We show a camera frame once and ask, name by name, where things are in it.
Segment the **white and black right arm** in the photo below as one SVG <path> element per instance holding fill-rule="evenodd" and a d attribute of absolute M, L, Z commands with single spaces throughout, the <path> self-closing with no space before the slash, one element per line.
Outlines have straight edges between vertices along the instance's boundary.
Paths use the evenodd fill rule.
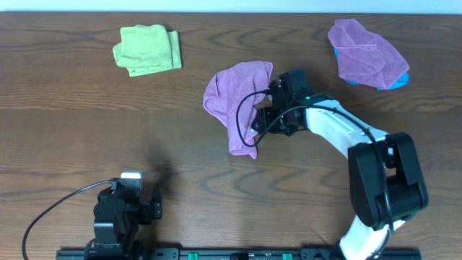
<path fill-rule="evenodd" d="M 259 109 L 252 125 L 261 136 L 310 131 L 348 161 L 355 217 L 330 259 L 384 258 L 395 230 L 429 202 L 413 139 L 368 125 L 331 95 L 315 94 L 304 82 L 273 81 L 263 94 L 270 96 L 271 106 Z"/>

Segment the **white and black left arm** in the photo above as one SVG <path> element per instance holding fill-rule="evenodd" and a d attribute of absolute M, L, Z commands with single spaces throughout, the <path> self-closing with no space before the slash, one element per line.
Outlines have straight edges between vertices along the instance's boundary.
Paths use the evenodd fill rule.
<path fill-rule="evenodd" d="M 162 194 L 156 188 L 150 201 L 140 196 L 138 186 L 107 188 L 98 194 L 93 209 L 95 237 L 85 246 L 85 259 L 151 258 L 151 251 L 136 240 L 136 234 L 141 225 L 162 218 Z"/>

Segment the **purple microfiber cloth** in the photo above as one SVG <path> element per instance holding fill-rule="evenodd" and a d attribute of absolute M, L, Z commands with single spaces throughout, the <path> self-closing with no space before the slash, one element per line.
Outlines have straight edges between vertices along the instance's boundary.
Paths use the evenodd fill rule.
<path fill-rule="evenodd" d="M 251 124 L 255 106 L 265 99 L 263 91 L 269 88 L 273 68 L 269 61 L 240 62 L 215 74 L 205 89 L 204 109 L 227 128 L 232 155 L 258 156 Z"/>

